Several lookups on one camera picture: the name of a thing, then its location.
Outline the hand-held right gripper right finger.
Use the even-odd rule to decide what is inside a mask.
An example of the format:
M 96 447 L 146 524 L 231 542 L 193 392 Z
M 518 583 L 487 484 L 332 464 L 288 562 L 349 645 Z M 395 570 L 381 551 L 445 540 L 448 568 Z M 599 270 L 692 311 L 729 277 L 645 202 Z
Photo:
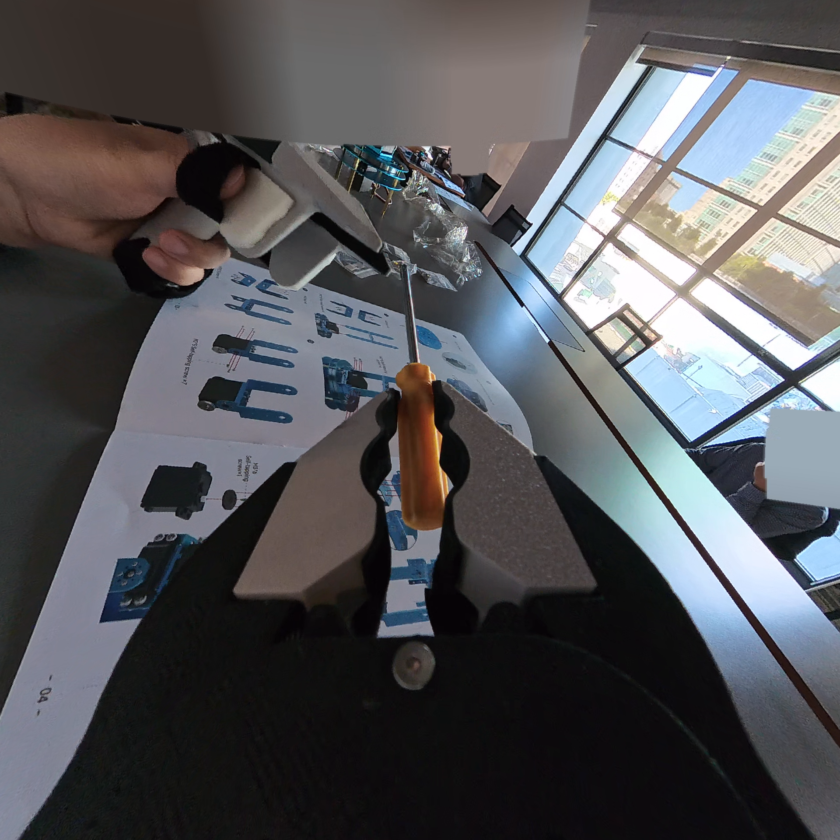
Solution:
M 452 484 L 427 588 L 437 636 L 474 633 L 499 603 L 589 595 L 596 582 L 534 453 L 443 381 L 440 465 Z

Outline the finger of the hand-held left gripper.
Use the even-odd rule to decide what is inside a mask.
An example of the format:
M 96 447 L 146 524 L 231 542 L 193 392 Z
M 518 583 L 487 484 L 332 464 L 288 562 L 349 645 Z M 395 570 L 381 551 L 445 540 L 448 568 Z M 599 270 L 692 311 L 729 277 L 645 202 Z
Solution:
M 338 241 L 339 248 L 353 252 L 378 274 L 386 275 L 389 270 L 382 239 L 365 210 L 321 168 L 313 154 L 294 143 L 281 143 L 270 164 L 249 169 L 245 215 L 253 212 L 275 212 L 284 218 L 272 225 L 265 238 L 258 234 L 250 248 L 245 245 L 247 256 L 271 251 L 306 218 L 315 221 L 315 213 L 321 213 L 318 224 Z
M 261 256 L 247 256 L 242 250 L 236 250 L 235 254 L 252 266 L 267 268 L 281 287 L 300 289 L 332 260 L 339 248 L 338 241 L 319 224 L 321 216 L 321 213 L 315 213 L 315 221 L 306 218 Z M 222 236 L 230 247 L 239 244 L 250 248 L 252 239 L 257 240 L 257 235 L 265 238 L 272 225 L 283 218 L 275 212 L 247 213 L 237 219 L 230 216 L 222 223 Z

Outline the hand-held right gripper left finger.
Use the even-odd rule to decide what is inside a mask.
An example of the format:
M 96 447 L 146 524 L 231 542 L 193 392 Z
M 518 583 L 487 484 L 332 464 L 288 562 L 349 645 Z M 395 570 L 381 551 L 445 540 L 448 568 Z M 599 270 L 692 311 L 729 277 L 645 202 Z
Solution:
M 399 399 L 379 394 L 298 459 L 234 587 L 238 599 L 335 606 L 354 634 L 377 634 L 391 574 L 378 490 L 392 468 Z

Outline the orange handle screwdriver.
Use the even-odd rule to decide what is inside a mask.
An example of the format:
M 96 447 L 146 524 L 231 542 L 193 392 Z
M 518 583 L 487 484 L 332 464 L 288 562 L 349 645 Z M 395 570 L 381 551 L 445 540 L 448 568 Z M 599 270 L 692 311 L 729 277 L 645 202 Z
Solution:
M 439 464 L 440 434 L 434 421 L 434 374 L 419 361 L 410 266 L 396 262 L 402 280 L 408 363 L 396 376 L 401 391 L 397 435 L 402 475 L 402 516 L 418 531 L 441 528 L 448 484 Z

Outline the person's left hand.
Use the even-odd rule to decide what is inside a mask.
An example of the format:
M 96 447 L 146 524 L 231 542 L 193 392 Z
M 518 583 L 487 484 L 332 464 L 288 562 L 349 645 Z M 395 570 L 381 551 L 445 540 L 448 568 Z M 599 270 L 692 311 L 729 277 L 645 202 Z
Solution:
M 230 257 L 220 235 L 132 237 L 178 197 L 177 173 L 205 132 L 19 114 L 1 120 L 3 245 L 53 245 L 110 259 L 132 291 L 191 294 Z

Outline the crumpled clear plastic bag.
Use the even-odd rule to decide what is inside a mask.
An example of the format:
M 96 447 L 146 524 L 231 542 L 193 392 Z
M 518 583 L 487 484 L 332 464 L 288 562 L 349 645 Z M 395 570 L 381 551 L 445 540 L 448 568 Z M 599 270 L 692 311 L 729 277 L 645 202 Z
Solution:
M 468 226 L 454 213 L 436 203 L 426 206 L 427 215 L 414 228 L 414 242 L 455 273 L 458 284 L 481 276 L 477 246 L 467 240 Z

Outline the black office chair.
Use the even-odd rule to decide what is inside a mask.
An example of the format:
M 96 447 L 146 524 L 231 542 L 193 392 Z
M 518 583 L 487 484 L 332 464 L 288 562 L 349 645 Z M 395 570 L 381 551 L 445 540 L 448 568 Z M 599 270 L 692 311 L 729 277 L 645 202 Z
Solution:
M 526 216 L 511 204 L 491 226 L 491 233 L 509 246 L 515 245 L 531 228 Z

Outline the grey laptop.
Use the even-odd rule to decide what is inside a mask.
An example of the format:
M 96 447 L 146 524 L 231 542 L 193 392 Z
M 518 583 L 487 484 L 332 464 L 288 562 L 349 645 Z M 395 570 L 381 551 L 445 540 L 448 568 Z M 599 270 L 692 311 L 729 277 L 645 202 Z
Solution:
M 539 325 L 549 340 L 554 344 L 562 344 L 573 350 L 585 351 L 585 347 L 581 346 L 557 312 L 551 308 L 528 280 L 506 269 L 499 269 L 499 271 L 504 281 L 521 300 L 522 306 L 527 309 L 532 319 Z

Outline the black mesh chair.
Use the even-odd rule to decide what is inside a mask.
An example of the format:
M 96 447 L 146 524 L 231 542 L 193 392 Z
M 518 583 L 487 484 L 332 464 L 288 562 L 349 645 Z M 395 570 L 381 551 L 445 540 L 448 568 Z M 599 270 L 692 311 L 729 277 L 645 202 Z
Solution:
M 613 367 L 618 370 L 662 339 L 661 334 L 627 304 L 586 334 L 602 346 Z

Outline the large black-framed window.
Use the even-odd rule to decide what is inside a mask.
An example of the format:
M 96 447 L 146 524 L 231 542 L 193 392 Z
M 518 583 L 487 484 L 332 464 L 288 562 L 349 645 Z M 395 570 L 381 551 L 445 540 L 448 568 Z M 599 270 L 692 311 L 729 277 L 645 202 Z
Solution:
M 662 339 L 619 371 L 678 442 L 838 410 L 838 53 L 648 33 L 523 255 L 585 332 Z

